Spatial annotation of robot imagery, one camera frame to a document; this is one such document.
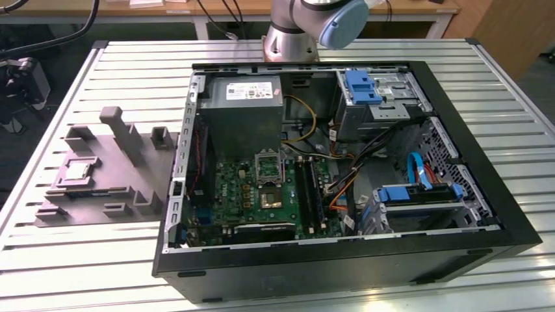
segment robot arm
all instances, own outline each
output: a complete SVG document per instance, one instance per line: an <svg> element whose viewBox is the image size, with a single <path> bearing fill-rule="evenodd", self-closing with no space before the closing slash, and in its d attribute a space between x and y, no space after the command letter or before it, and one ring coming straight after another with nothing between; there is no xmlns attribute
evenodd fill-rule
<svg viewBox="0 0 555 312"><path fill-rule="evenodd" d="M360 34L367 17L364 0L272 0L266 60L316 60L316 39L328 49L344 48Z"/></svg>

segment yellow wire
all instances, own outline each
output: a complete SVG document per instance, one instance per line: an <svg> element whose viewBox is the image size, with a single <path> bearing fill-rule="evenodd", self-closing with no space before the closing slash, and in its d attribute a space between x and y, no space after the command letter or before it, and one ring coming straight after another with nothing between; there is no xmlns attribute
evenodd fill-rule
<svg viewBox="0 0 555 312"><path fill-rule="evenodd" d="M281 140L281 142L292 143L292 142L297 142L297 141L301 141L305 138L308 138L311 136L311 134L313 133L313 131L316 130L316 113L313 112L313 110L308 106L308 104L304 103L304 101L301 99L299 99L296 96L284 95L284 98L287 98L287 97L291 98L291 99L295 99L300 104L303 104L305 109L308 109L308 111L311 112L311 115L312 115L312 128L311 128L309 132L304 136L301 136L300 138L293 138L291 140Z"/></svg>

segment orange wire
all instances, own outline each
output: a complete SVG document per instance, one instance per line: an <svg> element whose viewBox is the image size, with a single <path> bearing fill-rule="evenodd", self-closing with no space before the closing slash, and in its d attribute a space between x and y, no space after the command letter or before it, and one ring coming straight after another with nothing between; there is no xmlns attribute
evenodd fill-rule
<svg viewBox="0 0 555 312"><path fill-rule="evenodd" d="M337 199L339 199L339 197L340 197L340 195L345 192L345 190L347 190L347 188L351 186L351 184L353 184L353 182L355 182L355 178L356 178L356 174L355 174L355 176L352 177L352 179L349 180L349 182L343 186L343 188L340 189L340 191L339 191L339 193L337 193L337 195L336 195L336 197L333 198L333 200L331 201L331 204L329 204L329 210L335 210L335 209L337 209L337 207L340 207L340 206L335 206L335 204L336 204L336 202L337 202Z"/></svg>

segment table leg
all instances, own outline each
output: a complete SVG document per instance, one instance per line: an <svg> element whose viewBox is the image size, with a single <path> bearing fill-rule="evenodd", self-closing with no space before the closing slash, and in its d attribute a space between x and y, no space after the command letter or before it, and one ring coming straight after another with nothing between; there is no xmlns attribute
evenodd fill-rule
<svg viewBox="0 0 555 312"><path fill-rule="evenodd" d="M444 30L449 25L452 14L440 14L435 20L428 32L425 39L440 39L443 37Z"/></svg>
<svg viewBox="0 0 555 312"><path fill-rule="evenodd" d="M194 32L197 34L197 40L208 40L208 18L205 16L193 16L192 23L194 24Z"/></svg>

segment wooden desk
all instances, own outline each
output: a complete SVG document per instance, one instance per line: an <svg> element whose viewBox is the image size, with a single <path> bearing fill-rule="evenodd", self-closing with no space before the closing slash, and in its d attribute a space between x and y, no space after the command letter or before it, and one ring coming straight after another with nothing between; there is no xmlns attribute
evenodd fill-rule
<svg viewBox="0 0 555 312"><path fill-rule="evenodd" d="M1 5L13 0L0 0ZM229 7L236 13L230 0ZM269 21L270 0L237 0L245 21ZM216 21L233 21L221 0L201 0L208 13ZM70 24L84 23L90 12L92 0L32 0L9 16L1 16L4 24ZM427 38L441 38L459 6L453 0L444 0L441 5L428 0L391 0L392 21L432 21ZM368 15L368 21L384 21L388 14L387 4L376 6ZM166 2L154 8L130 9L126 2L100 2L96 23L172 23L189 22L194 24L198 40L209 39L208 18L196 0L188 3Z"/></svg>
<svg viewBox="0 0 555 312"><path fill-rule="evenodd" d="M236 0L241 7L242 15L269 15L270 0ZM393 14L456 14L459 6L453 0L444 0L441 5L429 2L428 0L389 0ZM226 0L229 7L236 13L232 0ZM221 0L201 0L204 7L210 15L229 15ZM197 14L204 12L197 4ZM371 14L387 15L388 6L385 3L377 5Z"/></svg>

